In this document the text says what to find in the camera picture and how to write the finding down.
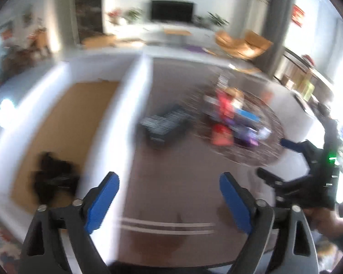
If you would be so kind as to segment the person's right hand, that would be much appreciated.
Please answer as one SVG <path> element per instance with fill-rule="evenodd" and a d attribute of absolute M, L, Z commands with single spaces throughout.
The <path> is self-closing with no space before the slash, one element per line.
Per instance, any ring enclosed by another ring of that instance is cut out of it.
<path fill-rule="evenodd" d="M 328 239 L 337 239 L 343 235 L 343 218 L 340 218 L 336 211 L 327 208 L 306 208 L 304 214 L 310 220 L 310 227 Z"/>

